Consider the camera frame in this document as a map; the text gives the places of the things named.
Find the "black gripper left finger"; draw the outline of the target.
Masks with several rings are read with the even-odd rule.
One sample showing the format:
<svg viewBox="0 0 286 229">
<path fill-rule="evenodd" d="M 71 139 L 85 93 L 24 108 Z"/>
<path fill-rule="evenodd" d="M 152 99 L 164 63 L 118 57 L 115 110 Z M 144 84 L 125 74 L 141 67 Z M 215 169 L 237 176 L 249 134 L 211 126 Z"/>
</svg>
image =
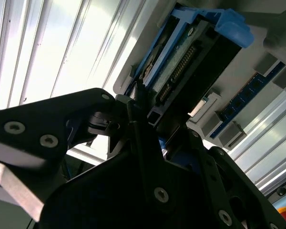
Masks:
<svg viewBox="0 0 286 229">
<path fill-rule="evenodd" d="M 39 222 L 46 201 L 74 179 L 64 182 L 60 176 L 67 151 L 98 135 L 113 140 L 105 162 L 130 153 L 146 170 L 164 160 L 139 104 L 93 88 L 0 110 L 0 188 Z"/>
</svg>

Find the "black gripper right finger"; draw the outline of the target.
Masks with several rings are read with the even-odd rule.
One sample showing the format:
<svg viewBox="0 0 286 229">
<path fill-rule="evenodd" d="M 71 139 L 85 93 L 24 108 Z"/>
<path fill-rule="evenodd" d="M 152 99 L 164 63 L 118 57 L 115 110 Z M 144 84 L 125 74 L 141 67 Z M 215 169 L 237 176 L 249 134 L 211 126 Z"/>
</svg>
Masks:
<svg viewBox="0 0 286 229">
<path fill-rule="evenodd" d="M 197 132 L 186 130 L 198 161 L 207 207 L 220 229 L 286 229 L 286 220 L 220 147 L 206 149 Z"/>
</svg>

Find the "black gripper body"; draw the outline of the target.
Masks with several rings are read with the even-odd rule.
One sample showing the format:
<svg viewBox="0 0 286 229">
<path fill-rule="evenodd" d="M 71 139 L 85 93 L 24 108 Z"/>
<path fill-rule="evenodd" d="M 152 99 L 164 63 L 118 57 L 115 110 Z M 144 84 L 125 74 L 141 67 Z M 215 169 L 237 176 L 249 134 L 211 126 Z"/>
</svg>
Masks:
<svg viewBox="0 0 286 229">
<path fill-rule="evenodd" d="M 46 201 L 41 229 L 227 229 L 227 205 L 212 201 L 199 156 L 182 150 L 141 170 L 118 155 L 63 185 Z"/>
</svg>

